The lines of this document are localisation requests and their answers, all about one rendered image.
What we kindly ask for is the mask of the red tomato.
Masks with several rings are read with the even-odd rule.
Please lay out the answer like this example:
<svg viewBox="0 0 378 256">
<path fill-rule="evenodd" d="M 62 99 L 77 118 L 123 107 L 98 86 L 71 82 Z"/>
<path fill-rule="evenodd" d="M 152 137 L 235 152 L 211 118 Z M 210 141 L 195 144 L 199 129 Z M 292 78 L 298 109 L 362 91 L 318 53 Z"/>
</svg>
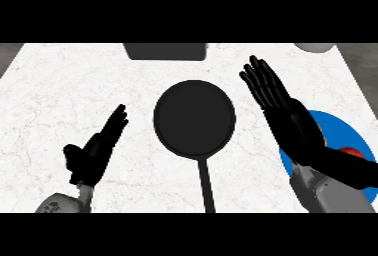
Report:
<svg viewBox="0 0 378 256">
<path fill-rule="evenodd" d="M 347 153 L 347 154 L 356 156 L 356 157 L 360 157 L 360 158 L 366 159 L 365 156 L 363 156 L 363 154 L 362 154 L 362 152 L 360 152 L 357 149 L 351 148 L 351 147 L 343 147 L 343 148 L 340 148 L 338 150 L 340 150 L 341 152 L 344 152 L 344 153 Z"/>
</svg>

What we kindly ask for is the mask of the blue plate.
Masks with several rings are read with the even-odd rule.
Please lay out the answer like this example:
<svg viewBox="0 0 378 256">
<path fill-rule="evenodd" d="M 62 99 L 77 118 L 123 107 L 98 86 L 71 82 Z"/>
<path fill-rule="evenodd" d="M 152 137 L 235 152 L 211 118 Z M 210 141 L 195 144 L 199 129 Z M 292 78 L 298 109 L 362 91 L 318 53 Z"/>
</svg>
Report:
<svg viewBox="0 0 378 256">
<path fill-rule="evenodd" d="M 332 114 L 318 110 L 310 110 L 310 114 L 322 128 L 328 147 L 332 149 L 341 149 L 346 147 L 353 148 L 360 152 L 359 155 L 362 155 L 366 160 L 378 162 L 378 158 L 374 155 L 372 148 L 366 143 L 366 140 L 344 120 Z M 279 154 L 287 173 L 292 176 L 292 161 L 281 148 Z M 378 202 L 378 188 L 368 187 L 363 189 L 363 194 L 371 204 Z"/>
</svg>

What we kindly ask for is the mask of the black frying pan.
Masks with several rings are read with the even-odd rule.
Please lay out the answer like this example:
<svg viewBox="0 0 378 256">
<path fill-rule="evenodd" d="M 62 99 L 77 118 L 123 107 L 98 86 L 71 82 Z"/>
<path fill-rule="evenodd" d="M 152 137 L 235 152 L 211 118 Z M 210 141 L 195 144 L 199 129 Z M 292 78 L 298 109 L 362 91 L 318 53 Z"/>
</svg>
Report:
<svg viewBox="0 0 378 256">
<path fill-rule="evenodd" d="M 207 160 L 226 146 L 235 123 L 232 101 L 213 83 L 186 80 L 162 93 L 154 109 L 154 129 L 165 148 L 198 162 L 207 213 L 216 212 Z"/>
</svg>

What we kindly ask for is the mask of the dark grey appliance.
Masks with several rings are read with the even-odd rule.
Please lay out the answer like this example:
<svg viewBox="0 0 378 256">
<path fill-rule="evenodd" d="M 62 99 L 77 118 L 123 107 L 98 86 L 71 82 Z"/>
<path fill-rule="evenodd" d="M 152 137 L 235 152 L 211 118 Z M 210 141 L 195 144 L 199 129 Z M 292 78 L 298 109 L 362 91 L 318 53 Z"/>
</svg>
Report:
<svg viewBox="0 0 378 256">
<path fill-rule="evenodd" d="M 124 43 L 131 60 L 202 61 L 205 43 Z"/>
</svg>

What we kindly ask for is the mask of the pale grey round object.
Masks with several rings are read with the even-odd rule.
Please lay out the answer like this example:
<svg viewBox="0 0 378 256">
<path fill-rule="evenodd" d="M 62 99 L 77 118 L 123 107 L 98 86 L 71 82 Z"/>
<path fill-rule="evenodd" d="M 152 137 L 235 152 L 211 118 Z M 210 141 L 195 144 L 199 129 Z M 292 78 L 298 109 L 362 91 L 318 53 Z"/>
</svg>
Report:
<svg viewBox="0 0 378 256">
<path fill-rule="evenodd" d="M 334 43 L 295 43 L 295 46 L 306 52 L 325 53 L 335 46 Z"/>
</svg>

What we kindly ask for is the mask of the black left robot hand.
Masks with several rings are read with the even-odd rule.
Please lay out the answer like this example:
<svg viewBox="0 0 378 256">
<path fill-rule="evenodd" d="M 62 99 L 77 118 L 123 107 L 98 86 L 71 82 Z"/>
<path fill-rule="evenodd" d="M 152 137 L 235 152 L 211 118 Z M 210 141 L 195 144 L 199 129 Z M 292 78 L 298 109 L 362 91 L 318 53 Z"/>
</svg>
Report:
<svg viewBox="0 0 378 256">
<path fill-rule="evenodd" d="M 69 183 L 95 187 L 109 163 L 112 150 L 129 124 L 126 105 L 114 110 L 102 131 L 89 139 L 83 148 L 74 144 L 64 147 L 67 169 L 71 171 Z"/>
</svg>

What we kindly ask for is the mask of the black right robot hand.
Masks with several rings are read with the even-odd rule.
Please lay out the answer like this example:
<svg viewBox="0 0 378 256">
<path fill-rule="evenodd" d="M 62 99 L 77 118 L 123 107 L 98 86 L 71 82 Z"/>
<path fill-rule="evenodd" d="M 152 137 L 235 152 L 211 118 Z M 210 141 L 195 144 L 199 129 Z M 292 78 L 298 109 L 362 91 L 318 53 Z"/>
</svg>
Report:
<svg viewBox="0 0 378 256">
<path fill-rule="evenodd" d="M 261 108 L 278 145 L 291 160 L 357 190 L 378 188 L 378 163 L 325 146 L 315 118 L 304 104 L 289 96 L 267 62 L 251 55 L 239 76 Z"/>
</svg>

